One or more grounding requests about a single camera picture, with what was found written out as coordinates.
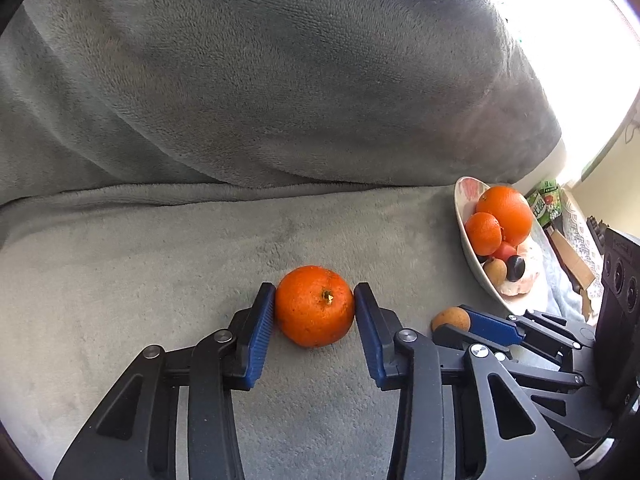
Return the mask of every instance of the green snack bag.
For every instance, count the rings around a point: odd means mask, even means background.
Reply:
[[[539,192],[534,191],[527,196],[527,202],[529,203],[533,216],[535,216],[536,220],[540,225],[542,225],[542,227],[551,222],[549,213],[546,210],[545,199],[542,198]]]
[[[562,205],[560,203],[560,186],[556,180],[543,180],[538,184],[538,191],[542,200],[545,201],[549,221],[558,218],[562,214]]]

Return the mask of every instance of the fruit bowl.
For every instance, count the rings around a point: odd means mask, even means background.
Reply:
[[[482,270],[482,265],[478,261],[474,250],[471,248],[471,243],[469,243],[465,232],[465,222],[476,211],[476,203],[482,193],[490,187],[491,186],[471,176],[463,176],[456,182],[454,204],[456,208],[456,219],[458,220],[458,227],[460,228],[460,241],[462,242],[462,250],[465,253],[466,262],[471,268],[471,272],[476,277],[476,280],[478,280],[478,283],[482,285],[482,288],[484,288],[489,295],[493,296],[496,301],[503,304],[512,314],[522,316],[528,308],[544,312],[546,310],[548,297],[548,286],[546,284],[544,270],[540,272],[534,280],[531,290],[526,294],[503,296],[489,281],[484,270]],[[537,222],[533,222],[532,232],[534,230],[542,230]],[[527,237],[526,243],[537,245],[531,238],[531,235]]]

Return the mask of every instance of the red tomato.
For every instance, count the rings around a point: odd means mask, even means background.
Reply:
[[[492,256],[506,263],[506,261],[514,254],[517,254],[516,248],[512,245],[509,245],[507,242],[502,242],[500,244],[500,247],[498,247],[498,249],[494,254],[492,254]]]

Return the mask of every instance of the triangular cutout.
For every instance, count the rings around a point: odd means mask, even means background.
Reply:
[[[129,440],[131,438],[143,380],[142,375],[135,375],[122,389],[98,423],[96,432],[99,435],[119,438],[120,440]]]
[[[560,416],[566,416],[566,403],[561,399],[549,399],[548,397],[540,397],[532,395],[531,400],[540,406],[544,406],[546,409],[557,413]]]
[[[513,397],[502,379],[495,374],[488,377],[489,389],[494,400],[495,417],[498,421],[498,433],[504,440],[533,434],[536,427]]]

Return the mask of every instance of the gray fabric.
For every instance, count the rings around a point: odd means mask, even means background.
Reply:
[[[252,193],[302,189],[335,190]],[[248,306],[261,281],[294,267],[368,281],[381,306],[425,333],[449,305],[506,314],[466,264],[452,187],[123,206],[205,195],[239,196],[216,185],[121,186],[0,210],[0,418],[46,480],[141,348],[193,345]],[[558,262],[545,267],[550,279]],[[558,298],[547,307],[558,314]],[[369,379],[355,328],[316,350],[276,331],[256,388],[234,394],[246,477],[383,479],[397,402]]]
[[[558,143],[488,0],[26,0],[0,203],[122,183],[515,182]]]

